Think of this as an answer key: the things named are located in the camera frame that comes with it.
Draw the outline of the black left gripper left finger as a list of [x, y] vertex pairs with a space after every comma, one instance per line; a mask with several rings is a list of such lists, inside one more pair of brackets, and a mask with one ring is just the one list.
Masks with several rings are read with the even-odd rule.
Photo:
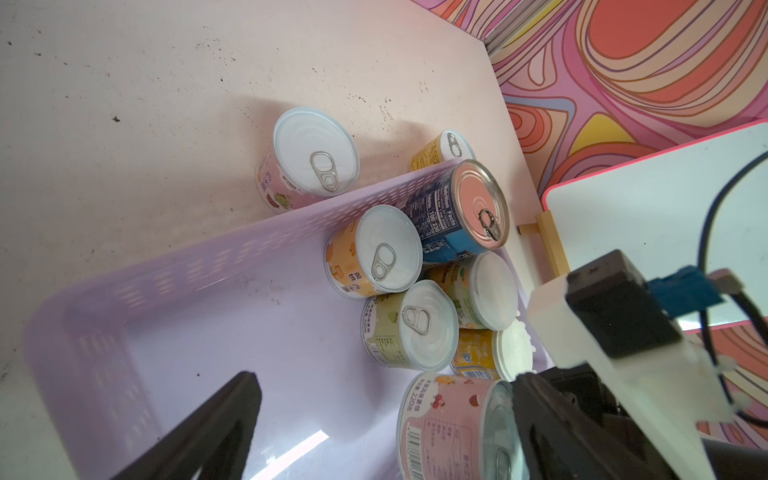
[[240, 479], [262, 401], [257, 376], [236, 374], [117, 479]]

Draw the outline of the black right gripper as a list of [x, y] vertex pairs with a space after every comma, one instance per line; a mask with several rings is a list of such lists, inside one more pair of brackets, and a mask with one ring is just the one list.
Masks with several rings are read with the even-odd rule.
[[536, 471], [542, 479], [675, 479], [587, 365], [538, 375]]

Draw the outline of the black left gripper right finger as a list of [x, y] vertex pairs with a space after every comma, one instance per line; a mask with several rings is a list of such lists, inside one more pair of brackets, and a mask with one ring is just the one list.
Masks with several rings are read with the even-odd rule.
[[658, 479], [649, 464], [573, 407], [539, 375], [512, 383], [513, 411], [532, 479]]

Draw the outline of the orange can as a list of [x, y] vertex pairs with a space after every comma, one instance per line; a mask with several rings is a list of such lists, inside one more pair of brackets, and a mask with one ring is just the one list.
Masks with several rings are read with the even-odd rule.
[[460, 329], [451, 368], [468, 378], [512, 382], [519, 374], [534, 371], [535, 351], [520, 320], [503, 331]]
[[453, 302], [461, 329], [503, 331], [516, 319], [517, 282], [507, 262], [494, 252], [426, 269]]

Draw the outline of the pink can white lid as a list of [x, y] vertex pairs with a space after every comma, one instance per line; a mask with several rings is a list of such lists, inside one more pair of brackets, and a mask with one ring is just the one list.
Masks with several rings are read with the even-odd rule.
[[403, 397], [397, 449], [405, 479], [528, 479], [512, 385], [424, 372]]

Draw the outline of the lilac plastic basket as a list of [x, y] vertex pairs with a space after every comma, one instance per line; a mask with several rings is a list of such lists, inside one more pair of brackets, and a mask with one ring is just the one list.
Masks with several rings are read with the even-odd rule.
[[118, 474], [242, 371], [262, 402], [244, 475], [397, 479], [396, 419], [414, 372], [378, 365], [364, 303], [341, 295], [329, 238], [439, 175], [404, 174], [72, 286], [24, 334], [77, 475]]

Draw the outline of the blue labelled tin can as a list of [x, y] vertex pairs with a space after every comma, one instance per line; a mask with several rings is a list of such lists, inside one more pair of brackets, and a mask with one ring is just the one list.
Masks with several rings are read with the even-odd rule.
[[423, 262], [441, 264], [505, 245], [505, 196], [489, 170], [464, 160], [417, 189], [402, 207], [421, 238]]

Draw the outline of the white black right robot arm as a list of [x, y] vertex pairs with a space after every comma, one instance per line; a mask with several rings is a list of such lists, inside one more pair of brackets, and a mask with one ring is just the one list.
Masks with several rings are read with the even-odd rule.
[[[583, 364], [571, 369], [554, 367], [541, 372], [539, 376], [633, 454], [649, 464], [661, 462], [662, 457], [658, 451], [589, 365]], [[701, 434], [700, 438], [716, 478], [767, 477], [765, 451], [733, 445], [705, 434]]]

